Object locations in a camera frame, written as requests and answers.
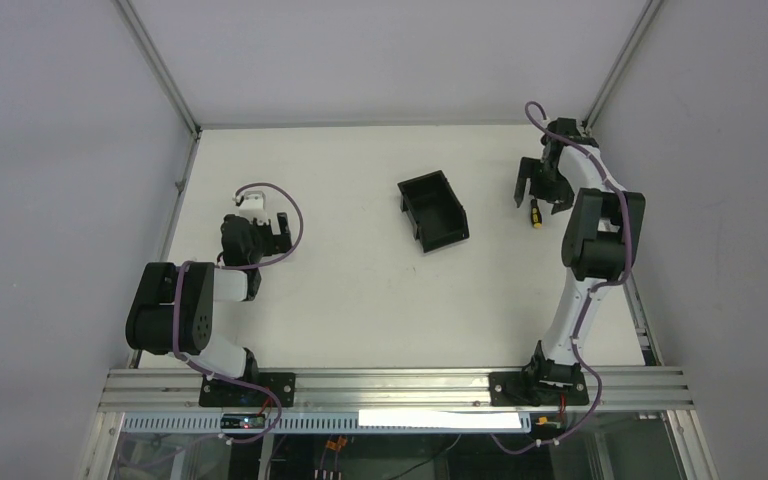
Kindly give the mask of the black yellow screwdriver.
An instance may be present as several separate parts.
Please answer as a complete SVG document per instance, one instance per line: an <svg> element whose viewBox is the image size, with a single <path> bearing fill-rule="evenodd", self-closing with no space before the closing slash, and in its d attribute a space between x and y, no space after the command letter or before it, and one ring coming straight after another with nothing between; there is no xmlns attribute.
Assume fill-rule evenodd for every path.
<svg viewBox="0 0 768 480"><path fill-rule="evenodd" d="M540 229L543 224L543 218L542 213L539 208L539 203L536 198L530 199L530 220L532 227L535 229Z"/></svg>

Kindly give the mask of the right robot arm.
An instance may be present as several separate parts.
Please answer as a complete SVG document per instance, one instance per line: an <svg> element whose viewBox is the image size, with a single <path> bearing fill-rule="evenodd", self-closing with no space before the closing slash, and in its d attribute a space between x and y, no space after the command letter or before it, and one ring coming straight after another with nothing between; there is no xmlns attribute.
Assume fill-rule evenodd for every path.
<svg viewBox="0 0 768 480"><path fill-rule="evenodd" d="M527 405L585 405L583 346L608 290L629 276L636 258L646 199L621 186L601 161L598 143L571 118L548 123L540 158L520 161L513 194L541 226L541 202L566 212L561 242L566 269L553 321L508 396Z"/></svg>

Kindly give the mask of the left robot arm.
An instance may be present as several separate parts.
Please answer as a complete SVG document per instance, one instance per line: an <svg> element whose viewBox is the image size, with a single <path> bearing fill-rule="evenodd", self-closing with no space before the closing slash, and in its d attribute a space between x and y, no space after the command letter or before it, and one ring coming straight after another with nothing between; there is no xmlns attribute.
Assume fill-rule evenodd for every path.
<svg viewBox="0 0 768 480"><path fill-rule="evenodd" d="M148 263L126 320L128 345L194 363L214 378L257 384L254 353L215 333L213 314L217 303L253 301L262 283L263 260L291 251L288 216L280 212L276 220L274 229L269 219L226 215L217 263Z"/></svg>

